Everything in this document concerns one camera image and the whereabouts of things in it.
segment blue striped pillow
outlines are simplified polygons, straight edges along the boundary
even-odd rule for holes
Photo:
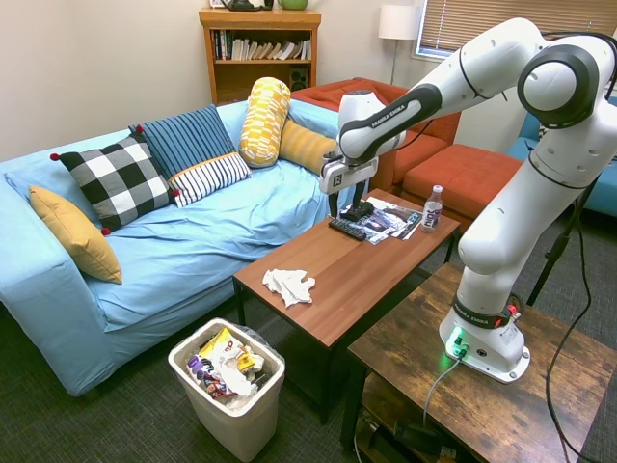
[[[158,161],[165,178],[235,151],[214,104],[128,128],[131,132],[143,131],[152,157]]]

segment white wall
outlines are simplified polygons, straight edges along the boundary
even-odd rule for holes
[[[5,2],[0,160],[206,105],[206,3]]]
[[[411,5],[415,0],[384,0]],[[208,104],[198,11],[207,0],[13,0],[0,15],[0,160]],[[393,42],[378,38],[382,2],[309,0],[322,13],[318,83],[389,82]],[[436,64],[401,42],[394,82]],[[505,150],[523,119],[511,98],[468,110],[457,142]]]

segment green bowl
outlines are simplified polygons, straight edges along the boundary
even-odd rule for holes
[[[279,5],[284,10],[305,10],[309,0],[279,0]]]

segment carpet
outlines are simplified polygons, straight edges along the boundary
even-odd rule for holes
[[[617,348],[617,315],[613,311],[617,295],[615,224],[589,214],[584,219],[594,304],[579,330]],[[564,224],[565,219],[560,218],[543,233],[518,279],[515,290],[525,299],[542,270],[544,253]],[[435,271],[442,264],[444,254],[445,248],[440,248],[423,267]],[[462,265],[456,256],[453,262]],[[415,285],[414,279],[401,285],[390,302],[404,297]],[[569,323],[584,303],[578,242],[573,235],[535,306]],[[216,312],[231,321],[237,320],[230,305]],[[298,348],[305,340],[256,300],[247,302],[246,312],[248,324],[285,355],[292,369],[314,379],[316,368],[311,360],[314,346]],[[73,398],[7,311],[0,308],[0,461],[237,461],[203,429],[167,364],[167,354],[173,346],[211,316],[198,320],[129,362],[99,386],[98,396]],[[300,358],[294,353],[285,354],[290,346],[300,351]],[[328,424],[321,425],[307,394],[286,380],[279,410],[278,431],[255,462],[356,461],[355,455],[343,451],[338,443],[343,413],[340,399]],[[616,426],[617,383],[613,377],[584,450],[603,462],[617,461]]]

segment coffee table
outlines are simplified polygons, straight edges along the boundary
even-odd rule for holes
[[[372,190],[365,197],[422,210],[417,204],[381,190]],[[407,241],[389,237],[373,245],[331,229],[330,220],[317,224],[233,276],[240,324],[246,324],[243,298],[248,292],[328,350],[318,400],[322,422],[328,418],[331,363],[339,340],[448,238],[451,251],[459,227],[458,222],[442,217],[433,233],[416,230]],[[307,278],[315,279],[315,287],[310,291],[312,303],[286,309],[281,296],[262,283],[265,272],[275,268],[306,270]]]
[[[444,265],[349,346],[353,360],[343,446],[350,448],[353,443],[361,403],[389,433],[396,420],[421,425],[417,417],[431,386],[454,364],[443,351],[438,327],[460,281],[461,271]],[[436,388],[429,425],[453,437],[481,462],[563,462],[546,403],[545,379],[567,327],[529,307],[518,326],[531,351],[531,365],[523,377],[501,384],[459,365]],[[552,401],[577,449],[585,443],[616,364],[613,349],[578,331],[570,335],[555,364]],[[423,462],[437,460],[421,453],[416,457]],[[569,457],[577,461],[571,451]]]

